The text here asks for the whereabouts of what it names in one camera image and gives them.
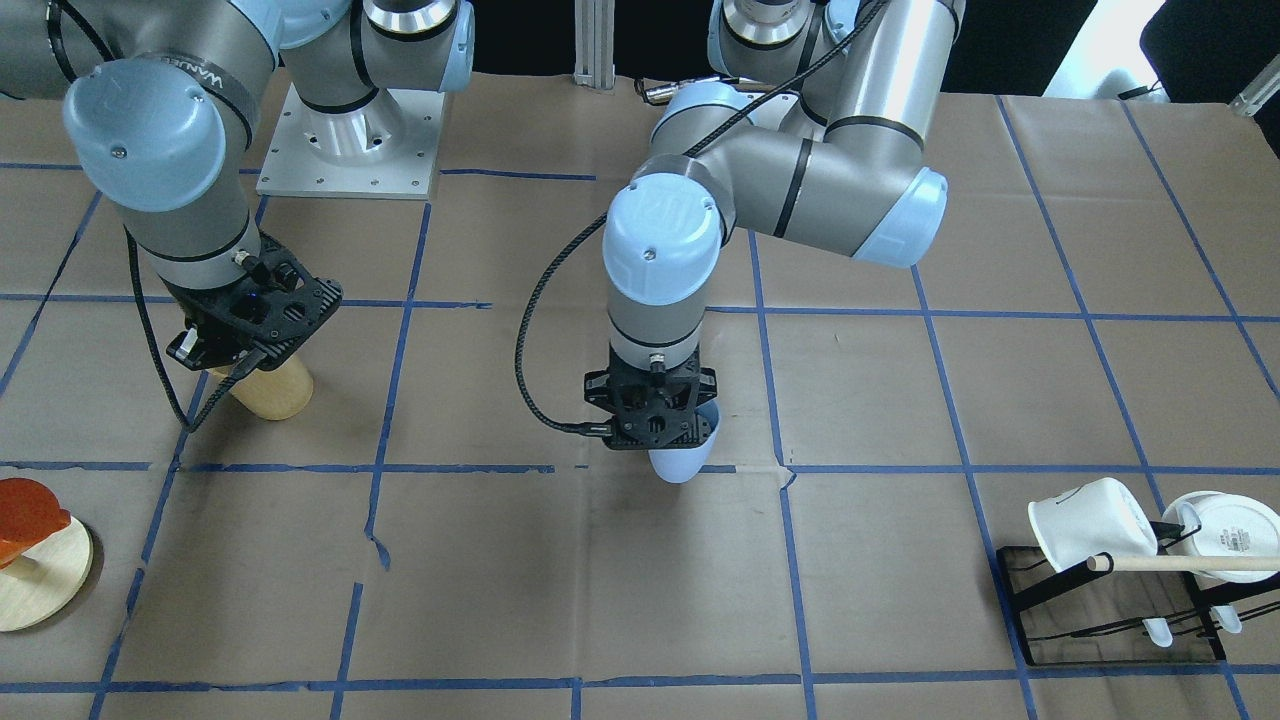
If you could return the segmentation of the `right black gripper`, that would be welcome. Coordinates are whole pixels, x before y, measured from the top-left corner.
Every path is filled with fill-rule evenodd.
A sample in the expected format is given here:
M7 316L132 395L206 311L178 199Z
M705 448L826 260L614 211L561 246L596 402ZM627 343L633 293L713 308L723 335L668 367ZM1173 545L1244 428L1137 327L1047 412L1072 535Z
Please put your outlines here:
M273 372L340 306L340 283L312 275L270 234L261 234L259 252L244 255L232 264L242 277L223 287L166 283L186 315L186 331L166 354L191 370L230 366L253 355L257 369Z

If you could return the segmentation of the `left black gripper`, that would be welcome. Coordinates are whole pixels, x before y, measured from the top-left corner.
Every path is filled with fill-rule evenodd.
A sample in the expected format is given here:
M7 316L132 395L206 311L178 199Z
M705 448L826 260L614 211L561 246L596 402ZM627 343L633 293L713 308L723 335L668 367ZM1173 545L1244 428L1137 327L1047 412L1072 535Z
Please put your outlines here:
M612 450L696 448L713 432L698 410L716 398L716 370L689 357L677 366L663 364L643 370L612 357L605 370L584 377L584 398L611 414Z

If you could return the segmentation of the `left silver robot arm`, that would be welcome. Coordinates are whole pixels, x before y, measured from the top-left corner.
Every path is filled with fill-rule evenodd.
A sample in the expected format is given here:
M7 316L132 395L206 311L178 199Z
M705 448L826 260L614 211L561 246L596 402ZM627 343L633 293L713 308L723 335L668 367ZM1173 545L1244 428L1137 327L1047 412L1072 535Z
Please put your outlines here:
M705 287L737 228L865 263L911 266L947 182L924 147L963 1L719 1L708 54L792 90L777 126L723 82L681 88L603 232L611 355L586 375L614 450L695 448L712 434L714 373L699 357Z

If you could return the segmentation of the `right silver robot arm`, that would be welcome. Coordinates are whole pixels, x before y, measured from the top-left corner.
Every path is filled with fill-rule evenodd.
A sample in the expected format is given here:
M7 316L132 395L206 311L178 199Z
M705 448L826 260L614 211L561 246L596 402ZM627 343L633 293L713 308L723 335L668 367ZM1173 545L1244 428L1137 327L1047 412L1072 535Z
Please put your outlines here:
M3 94L61 102L83 172L186 314L168 354L247 374L342 300L261 232L241 187L275 70L292 86L261 192L425 199L474 44L467 1L5 1Z

